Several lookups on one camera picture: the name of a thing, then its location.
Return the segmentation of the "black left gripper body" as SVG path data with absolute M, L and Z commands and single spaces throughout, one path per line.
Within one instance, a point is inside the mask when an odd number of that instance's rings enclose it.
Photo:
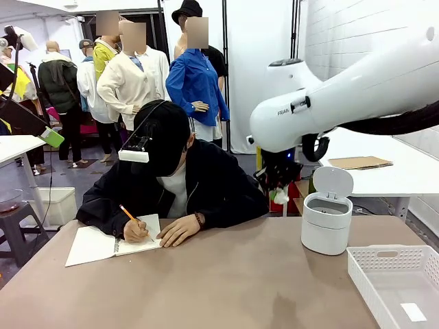
M 42 119 L 26 107 L 12 99 L 8 100 L 4 95 L 1 95 L 1 119 L 23 134 L 42 135 L 47 127 Z

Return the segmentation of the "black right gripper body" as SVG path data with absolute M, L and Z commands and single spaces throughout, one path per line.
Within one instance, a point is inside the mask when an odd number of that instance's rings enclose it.
M 262 149 L 261 157 L 265 173 L 267 175 L 298 175 L 303 165 L 295 160 L 295 151 L 295 147 L 277 153 Z

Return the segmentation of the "person's right hand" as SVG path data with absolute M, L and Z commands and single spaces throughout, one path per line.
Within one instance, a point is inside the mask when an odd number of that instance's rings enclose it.
M 149 237 L 146 223 L 138 219 L 129 220 L 123 229 L 123 238 L 128 243 L 140 243 Z

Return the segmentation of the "person's left hand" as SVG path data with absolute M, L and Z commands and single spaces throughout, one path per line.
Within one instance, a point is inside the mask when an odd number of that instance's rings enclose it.
M 176 219 L 163 228 L 157 238 L 161 240 L 161 247 L 176 247 L 187 238 L 197 234 L 203 224 L 203 218 L 197 214 L 187 215 Z

